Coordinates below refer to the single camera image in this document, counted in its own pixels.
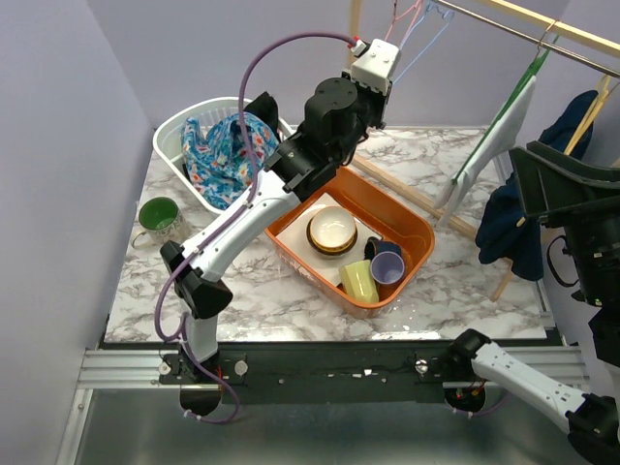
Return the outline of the white garment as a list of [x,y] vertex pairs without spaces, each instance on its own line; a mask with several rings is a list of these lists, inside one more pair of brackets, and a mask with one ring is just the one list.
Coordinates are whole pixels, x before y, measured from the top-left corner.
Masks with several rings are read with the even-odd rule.
[[514,88],[514,92],[496,114],[474,150],[443,185],[434,201],[434,207],[443,210],[438,220],[440,226],[448,222],[491,160],[515,146],[516,136],[530,106],[536,81],[535,76],[527,77]]

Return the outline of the pink wire hanger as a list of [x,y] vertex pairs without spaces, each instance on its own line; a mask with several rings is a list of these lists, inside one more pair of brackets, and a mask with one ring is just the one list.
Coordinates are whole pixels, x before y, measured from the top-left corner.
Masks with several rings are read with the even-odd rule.
[[422,12],[422,8],[424,7],[424,0],[416,0],[407,10],[405,10],[402,13],[398,13],[398,5],[399,5],[399,1],[398,0],[394,0],[393,4],[392,4],[392,16],[391,16],[391,22],[389,24],[389,27],[387,29],[387,32],[385,34],[384,37],[384,41],[388,42],[392,32],[394,31],[395,25],[398,21],[400,21],[401,19],[412,15],[411,16],[411,21],[402,37],[402,39],[397,43],[397,46],[399,49],[402,49],[403,46],[406,44],[406,41],[408,40],[408,38],[410,37],[411,33],[413,32],[414,27],[417,25],[417,23],[419,22],[419,18],[421,16],[421,12]]

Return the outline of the black skirt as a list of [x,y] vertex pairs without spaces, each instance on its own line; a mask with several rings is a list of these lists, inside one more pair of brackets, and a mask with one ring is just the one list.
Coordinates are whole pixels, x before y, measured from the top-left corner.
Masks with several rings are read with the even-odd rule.
[[251,103],[247,104],[241,114],[238,113],[241,134],[244,139],[245,146],[247,147],[247,155],[250,158],[251,164],[255,165],[257,155],[252,143],[249,141],[248,133],[246,131],[246,123],[244,121],[245,112],[250,112],[258,116],[267,126],[276,131],[278,134],[278,106],[275,99],[270,94],[264,92]]

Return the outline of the blue wire hanger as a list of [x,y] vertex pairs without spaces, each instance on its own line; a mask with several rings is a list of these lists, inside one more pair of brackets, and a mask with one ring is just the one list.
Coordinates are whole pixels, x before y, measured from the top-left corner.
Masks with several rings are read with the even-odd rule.
[[435,46],[452,25],[454,15],[455,12],[440,6],[437,1],[415,1],[406,12],[394,16],[398,20],[409,20],[397,42],[403,55],[394,74],[394,84],[402,80]]

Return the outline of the green hanger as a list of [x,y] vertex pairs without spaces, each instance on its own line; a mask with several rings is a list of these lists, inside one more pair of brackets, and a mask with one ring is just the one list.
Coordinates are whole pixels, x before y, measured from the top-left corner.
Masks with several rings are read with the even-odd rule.
[[537,74],[548,54],[548,50],[537,51],[472,153],[451,176],[449,186],[465,185],[466,182],[474,183],[480,172],[493,158],[514,146],[533,97]]

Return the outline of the blue floral garment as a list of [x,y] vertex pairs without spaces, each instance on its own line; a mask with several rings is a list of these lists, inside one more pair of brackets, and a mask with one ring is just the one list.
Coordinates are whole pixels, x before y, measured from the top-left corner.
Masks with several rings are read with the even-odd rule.
[[279,144],[278,134],[258,116],[244,113],[249,141],[257,155],[255,165],[247,155],[239,115],[228,116],[207,133],[195,117],[185,120],[180,144],[193,187],[213,207],[227,209],[252,182],[254,171],[264,165]]

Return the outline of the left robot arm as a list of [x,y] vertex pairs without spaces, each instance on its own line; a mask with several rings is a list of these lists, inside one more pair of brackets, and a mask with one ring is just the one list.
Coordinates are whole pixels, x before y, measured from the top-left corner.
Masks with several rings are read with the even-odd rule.
[[161,249],[173,289],[188,309],[180,329],[181,370],[207,381],[218,351],[217,317],[233,294],[222,277],[265,228],[308,200],[351,163],[370,128],[385,126],[391,77],[350,70],[321,82],[297,131],[265,160],[250,188],[200,233]]

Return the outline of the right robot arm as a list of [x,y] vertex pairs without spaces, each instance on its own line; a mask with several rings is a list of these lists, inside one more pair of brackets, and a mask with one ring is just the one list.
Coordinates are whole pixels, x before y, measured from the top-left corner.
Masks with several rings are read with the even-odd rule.
[[[619,386],[619,170],[588,165],[531,141],[510,152],[520,202],[529,219],[564,231],[573,259],[573,299],[596,308],[589,321],[595,356]],[[591,464],[619,461],[619,394],[597,394],[583,375],[561,382],[467,329],[443,356],[452,377],[478,376],[550,419]]]

